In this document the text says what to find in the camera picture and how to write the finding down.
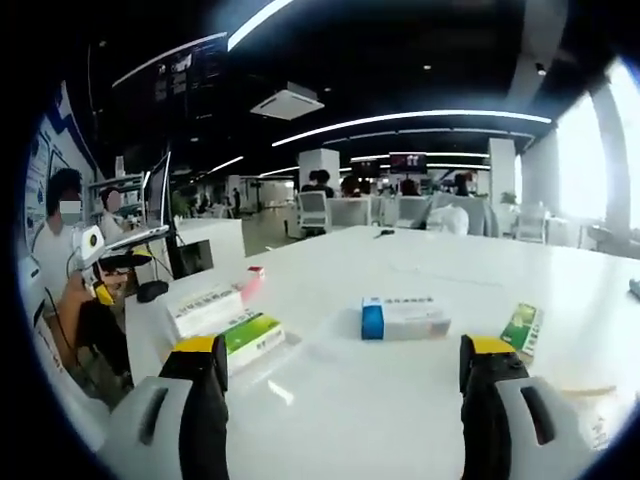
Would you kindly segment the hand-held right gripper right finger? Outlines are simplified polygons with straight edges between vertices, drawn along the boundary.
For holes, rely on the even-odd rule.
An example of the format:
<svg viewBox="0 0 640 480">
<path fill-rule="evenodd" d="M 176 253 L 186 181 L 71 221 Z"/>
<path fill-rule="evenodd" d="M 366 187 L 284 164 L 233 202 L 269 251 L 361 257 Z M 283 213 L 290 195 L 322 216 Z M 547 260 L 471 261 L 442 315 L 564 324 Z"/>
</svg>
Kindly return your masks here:
<svg viewBox="0 0 640 480">
<path fill-rule="evenodd" d="M 464 479 L 577 479 L 595 459 L 568 400 L 505 341 L 461 337 L 459 388 Z"/>
</svg>

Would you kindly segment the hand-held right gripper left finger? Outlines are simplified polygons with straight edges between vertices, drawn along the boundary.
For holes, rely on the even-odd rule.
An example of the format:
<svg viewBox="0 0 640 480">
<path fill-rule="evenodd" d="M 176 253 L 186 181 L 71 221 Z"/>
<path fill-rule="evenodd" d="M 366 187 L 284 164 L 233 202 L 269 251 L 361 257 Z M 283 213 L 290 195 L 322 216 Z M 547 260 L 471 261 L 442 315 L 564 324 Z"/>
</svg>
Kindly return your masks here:
<svg viewBox="0 0 640 480">
<path fill-rule="evenodd" d="M 99 459 L 119 479 L 227 479 L 225 337 L 176 346 L 112 412 Z"/>
</svg>

